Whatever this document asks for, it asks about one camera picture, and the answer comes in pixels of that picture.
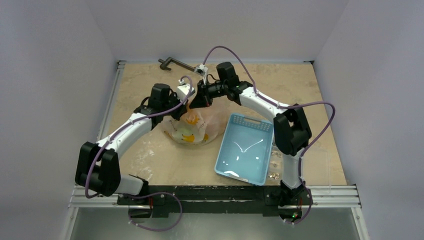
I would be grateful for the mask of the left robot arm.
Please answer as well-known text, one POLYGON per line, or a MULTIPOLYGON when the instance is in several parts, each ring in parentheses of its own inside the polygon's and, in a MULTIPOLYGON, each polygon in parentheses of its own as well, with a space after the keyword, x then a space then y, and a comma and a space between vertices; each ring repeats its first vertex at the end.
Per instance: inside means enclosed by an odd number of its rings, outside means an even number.
POLYGON ((156 83, 129 119, 107 137, 95 143, 87 141, 79 152, 75 183, 94 191, 96 195, 129 195, 138 205, 146 203, 147 181, 133 175, 123 175, 120 158, 143 135, 152 131, 165 116, 178 120, 187 112, 188 98, 195 88, 182 82, 175 91, 164 83, 156 83))

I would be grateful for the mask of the orange banana print plastic bag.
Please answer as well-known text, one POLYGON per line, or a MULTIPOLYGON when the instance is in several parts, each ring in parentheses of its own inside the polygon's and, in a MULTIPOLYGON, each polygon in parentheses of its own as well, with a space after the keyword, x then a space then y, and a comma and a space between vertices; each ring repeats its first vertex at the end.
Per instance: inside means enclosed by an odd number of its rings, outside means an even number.
POLYGON ((201 146, 224 133, 229 116, 229 104, 218 98, 210 107, 188 108, 179 120, 166 116, 159 125, 161 131, 176 143, 201 146))

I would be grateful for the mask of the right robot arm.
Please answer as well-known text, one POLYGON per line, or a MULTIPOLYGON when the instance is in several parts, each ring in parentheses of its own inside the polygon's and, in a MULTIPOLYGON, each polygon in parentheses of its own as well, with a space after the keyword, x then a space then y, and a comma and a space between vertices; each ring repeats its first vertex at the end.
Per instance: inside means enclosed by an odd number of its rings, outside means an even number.
POLYGON ((208 81, 208 69, 204 64, 194 68, 194 73, 202 76, 197 84, 197 93, 190 108, 210 107, 215 98, 226 96, 230 101, 249 108, 273 124, 273 136, 276 147, 289 159, 284 165, 291 170, 288 180, 282 181, 285 185, 280 196, 288 204, 300 198, 301 192, 306 190, 302 173, 303 151, 309 145, 312 131, 306 118, 304 109, 295 104, 293 106, 280 103, 262 94, 256 86, 247 81, 241 81, 230 62, 222 62, 216 66, 218 80, 208 81))

